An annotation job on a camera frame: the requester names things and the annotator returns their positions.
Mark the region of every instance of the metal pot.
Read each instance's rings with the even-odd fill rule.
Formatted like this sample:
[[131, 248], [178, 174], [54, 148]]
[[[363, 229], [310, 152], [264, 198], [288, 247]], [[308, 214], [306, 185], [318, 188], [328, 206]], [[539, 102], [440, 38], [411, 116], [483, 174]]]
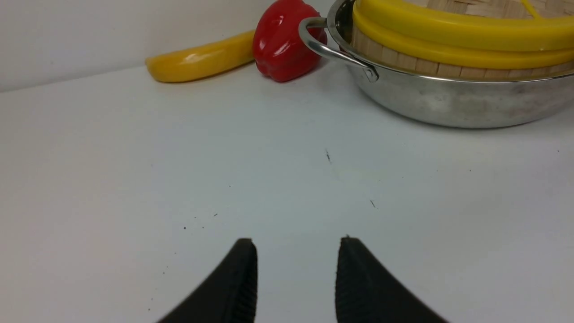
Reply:
[[[355, 0], [337, 0], [326, 18], [307, 18], [299, 36], [312, 51], [342, 62], [373, 100], [403, 116], [459, 128], [496, 128], [544, 118], [574, 104], [574, 74], [539, 79], [437, 78], [374, 63], [350, 46]], [[308, 28], [327, 28], [340, 50], [313, 38]]]

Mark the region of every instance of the banana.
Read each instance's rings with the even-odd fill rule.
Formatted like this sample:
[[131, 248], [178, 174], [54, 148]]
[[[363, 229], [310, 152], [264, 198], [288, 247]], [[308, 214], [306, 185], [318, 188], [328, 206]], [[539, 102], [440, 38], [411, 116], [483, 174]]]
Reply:
[[222, 41], [145, 60], [149, 74], [159, 82], [188, 82], [219, 74], [253, 60], [255, 30]]

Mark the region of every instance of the red bell pepper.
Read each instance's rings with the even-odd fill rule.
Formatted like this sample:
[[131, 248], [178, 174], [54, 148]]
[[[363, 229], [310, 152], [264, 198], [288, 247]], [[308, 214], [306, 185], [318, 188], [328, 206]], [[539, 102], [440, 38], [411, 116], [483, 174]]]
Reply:
[[[253, 37], [253, 58], [257, 69], [277, 82], [287, 82], [314, 69], [321, 57], [312, 52], [299, 38], [298, 26], [319, 12], [302, 0], [277, 0], [257, 24]], [[323, 44], [327, 34], [323, 28], [309, 32]]]

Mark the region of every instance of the wooden steamer basket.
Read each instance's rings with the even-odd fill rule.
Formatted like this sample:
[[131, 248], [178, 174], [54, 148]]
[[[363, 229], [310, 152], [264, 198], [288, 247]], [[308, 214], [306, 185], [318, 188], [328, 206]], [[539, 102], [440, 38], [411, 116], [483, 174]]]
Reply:
[[574, 69], [574, 0], [357, 0], [351, 46], [427, 75], [514, 79]]

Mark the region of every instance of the dark speck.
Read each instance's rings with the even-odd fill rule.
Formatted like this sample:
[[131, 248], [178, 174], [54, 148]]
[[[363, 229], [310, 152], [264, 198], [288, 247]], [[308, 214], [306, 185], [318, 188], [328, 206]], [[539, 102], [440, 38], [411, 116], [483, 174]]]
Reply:
[[331, 161], [331, 156], [329, 155], [329, 152], [325, 149], [325, 155], [327, 155], [327, 160], [329, 161], [329, 164], [333, 165], [333, 162]]

